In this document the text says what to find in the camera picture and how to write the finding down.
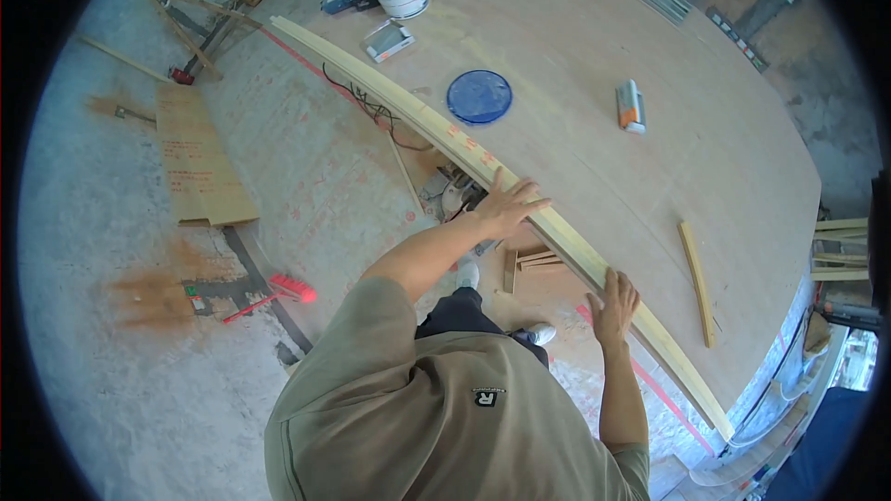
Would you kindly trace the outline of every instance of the hand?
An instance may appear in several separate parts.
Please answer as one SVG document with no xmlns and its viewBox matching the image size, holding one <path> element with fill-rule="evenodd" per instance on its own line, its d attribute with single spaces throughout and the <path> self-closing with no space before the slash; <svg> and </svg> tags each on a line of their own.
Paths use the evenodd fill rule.
<svg viewBox="0 0 891 501">
<path fill-rule="evenodd" d="M 591 293 L 586 295 L 588 303 L 591 304 L 594 336 L 604 354 L 625 343 L 634 312 L 640 305 L 640 293 L 634 289 L 634 285 L 628 280 L 628 275 L 622 272 L 617 274 L 612 268 L 607 269 L 605 292 L 606 300 L 603 302 L 603 307 L 600 306 L 600 300 L 596 296 Z"/>
<path fill-rule="evenodd" d="M 480 218 L 489 240 L 509 237 L 524 218 L 551 204 L 549 197 L 524 203 L 538 191 L 539 186 L 532 179 L 523 179 L 506 192 L 502 190 L 502 179 L 502 167 L 498 167 L 489 195 L 472 211 Z"/>
</svg>

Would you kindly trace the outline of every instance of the khaki t-shirt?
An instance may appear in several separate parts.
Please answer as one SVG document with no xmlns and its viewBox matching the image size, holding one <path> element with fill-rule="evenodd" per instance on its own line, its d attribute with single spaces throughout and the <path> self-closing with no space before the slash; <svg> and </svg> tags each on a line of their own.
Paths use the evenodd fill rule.
<svg viewBox="0 0 891 501">
<path fill-rule="evenodd" d="M 647 447 L 610 454 L 516 340 L 415 327 L 402 286 L 356 284 L 269 418 L 273 499 L 649 499 Z"/>
</svg>

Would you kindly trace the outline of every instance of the dark pants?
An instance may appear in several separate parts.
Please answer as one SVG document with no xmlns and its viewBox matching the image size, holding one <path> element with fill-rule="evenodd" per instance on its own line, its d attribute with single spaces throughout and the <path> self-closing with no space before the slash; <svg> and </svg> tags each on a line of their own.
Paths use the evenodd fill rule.
<svg viewBox="0 0 891 501">
<path fill-rule="evenodd" d="M 437 306 L 427 315 L 427 319 L 424 319 L 415 330 L 414 338 L 422 339 L 446 331 L 505 334 L 483 313 L 483 299 L 479 293 L 467 286 L 462 286 L 451 296 L 440 298 Z M 544 367 L 548 367 L 547 351 L 530 342 L 528 333 L 515 331 L 508 335 L 535 354 Z"/>
</svg>

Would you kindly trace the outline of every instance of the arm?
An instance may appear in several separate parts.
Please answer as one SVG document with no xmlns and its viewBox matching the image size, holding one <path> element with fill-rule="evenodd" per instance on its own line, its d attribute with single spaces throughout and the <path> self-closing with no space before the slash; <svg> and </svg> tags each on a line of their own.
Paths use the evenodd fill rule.
<svg viewBox="0 0 891 501">
<path fill-rule="evenodd" d="M 550 199 L 525 203 L 537 191 L 538 184 L 531 179 L 502 191 L 499 167 L 489 195 L 474 211 L 408 237 L 374 262 L 360 280 L 385 276 L 402 284 L 411 301 L 417 302 L 474 245 L 510 236 L 524 218 L 549 206 Z"/>
<path fill-rule="evenodd" d="M 603 399 L 600 403 L 600 440 L 610 452 L 625 446 L 650 443 L 647 413 L 631 366 L 631 353 L 625 337 L 640 293 L 625 273 L 607 270 L 606 300 L 603 307 L 588 294 L 594 336 L 603 349 Z"/>
</svg>

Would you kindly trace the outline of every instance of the black electrical cable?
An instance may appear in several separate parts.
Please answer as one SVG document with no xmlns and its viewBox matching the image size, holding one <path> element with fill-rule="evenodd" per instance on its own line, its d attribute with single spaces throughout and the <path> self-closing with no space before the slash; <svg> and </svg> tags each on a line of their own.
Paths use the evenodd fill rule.
<svg viewBox="0 0 891 501">
<path fill-rule="evenodd" d="M 378 103 L 372 103 L 368 100 L 368 93 L 366 91 L 362 91 L 361 88 L 356 86 L 353 87 L 353 84 L 349 84 L 346 86 L 342 83 L 335 82 L 331 80 L 331 77 L 328 75 L 328 72 L 325 71 L 325 63 L 322 63 L 322 73 L 325 74 L 325 77 L 328 78 L 328 81 L 332 84 L 343 88 L 344 90 L 349 91 L 349 93 L 353 96 L 359 106 L 362 107 L 362 110 L 365 111 L 365 114 L 372 117 L 372 120 L 377 123 L 378 117 L 383 116 L 384 118 L 389 119 L 389 135 L 390 139 L 393 140 L 397 146 L 403 149 L 410 149 L 412 151 L 429 151 L 433 148 L 433 144 L 428 144 L 425 148 L 416 148 L 415 146 L 408 146 L 403 143 L 399 143 L 399 141 L 395 138 L 395 134 L 393 132 L 394 122 L 397 120 L 402 120 L 398 116 L 394 116 L 393 113 L 390 112 L 388 108 Z"/>
</svg>

